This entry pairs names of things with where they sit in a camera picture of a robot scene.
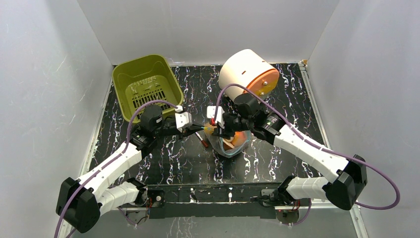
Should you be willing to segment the clear zip top bag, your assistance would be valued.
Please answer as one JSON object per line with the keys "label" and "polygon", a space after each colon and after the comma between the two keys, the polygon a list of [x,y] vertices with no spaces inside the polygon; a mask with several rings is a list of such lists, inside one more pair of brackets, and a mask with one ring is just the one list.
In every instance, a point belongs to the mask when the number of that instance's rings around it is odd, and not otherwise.
{"label": "clear zip top bag", "polygon": [[250,131],[235,132],[233,137],[225,139],[212,135],[215,126],[206,123],[204,133],[207,141],[211,144],[213,150],[226,158],[232,158],[243,152],[250,144],[252,134]]}

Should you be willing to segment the white round toy food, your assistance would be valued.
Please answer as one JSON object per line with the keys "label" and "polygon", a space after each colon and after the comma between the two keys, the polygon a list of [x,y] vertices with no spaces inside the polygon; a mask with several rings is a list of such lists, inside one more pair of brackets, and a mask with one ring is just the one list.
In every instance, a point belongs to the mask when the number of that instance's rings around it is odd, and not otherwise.
{"label": "white round toy food", "polygon": [[230,139],[223,138],[222,139],[223,149],[224,150],[234,149],[235,148],[235,142],[236,142],[236,139],[234,137],[231,137]]}

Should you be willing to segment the olive green plastic basket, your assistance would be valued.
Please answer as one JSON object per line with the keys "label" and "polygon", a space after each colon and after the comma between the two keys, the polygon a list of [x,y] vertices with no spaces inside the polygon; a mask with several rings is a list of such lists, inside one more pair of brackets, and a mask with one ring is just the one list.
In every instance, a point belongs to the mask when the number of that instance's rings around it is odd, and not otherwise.
{"label": "olive green plastic basket", "polygon": [[122,116],[127,122],[149,101],[164,100],[176,106],[184,101],[177,78],[160,55],[148,55],[117,65],[112,80]]}

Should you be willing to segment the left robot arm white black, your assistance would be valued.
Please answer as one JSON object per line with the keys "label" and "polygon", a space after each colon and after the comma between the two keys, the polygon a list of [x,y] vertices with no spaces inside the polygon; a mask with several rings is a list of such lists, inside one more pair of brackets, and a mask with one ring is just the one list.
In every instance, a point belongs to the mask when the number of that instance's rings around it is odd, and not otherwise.
{"label": "left robot arm white black", "polygon": [[54,236],[66,221],[80,233],[89,231],[100,216],[125,204],[151,205],[148,186],[135,178],[111,185],[132,166],[142,161],[155,147],[157,139],[177,135],[188,137],[204,130],[194,123],[181,105],[153,100],[141,105],[129,121],[126,141],[98,166],[77,179],[67,178],[60,187],[56,213],[59,215]]}

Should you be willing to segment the small orange toy fruit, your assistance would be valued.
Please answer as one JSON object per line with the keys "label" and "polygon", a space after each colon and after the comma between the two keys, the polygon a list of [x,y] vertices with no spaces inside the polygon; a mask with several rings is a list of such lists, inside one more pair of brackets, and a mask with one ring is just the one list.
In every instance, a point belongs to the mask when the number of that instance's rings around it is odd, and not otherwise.
{"label": "small orange toy fruit", "polygon": [[214,126],[204,126],[203,127],[204,133],[207,135],[213,135],[214,131],[217,130],[217,127]]}

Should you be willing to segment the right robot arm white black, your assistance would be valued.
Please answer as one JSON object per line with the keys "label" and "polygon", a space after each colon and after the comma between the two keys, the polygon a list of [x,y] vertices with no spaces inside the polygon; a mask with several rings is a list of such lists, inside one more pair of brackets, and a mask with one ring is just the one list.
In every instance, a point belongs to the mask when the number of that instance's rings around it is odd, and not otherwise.
{"label": "right robot arm white black", "polygon": [[328,200],[342,210],[350,210],[367,184],[364,159],[335,155],[325,146],[298,131],[275,111],[267,112],[254,95],[245,93],[235,101],[236,113],[225,112],[217,102],[208,107],[208,118],[216,126],[213,134],[229,138],[249,131],[260,140],[297,156],[318,172],[320,177],[288,176],[268,195],[253,197],[264,206],[292,205],[300,199]]}

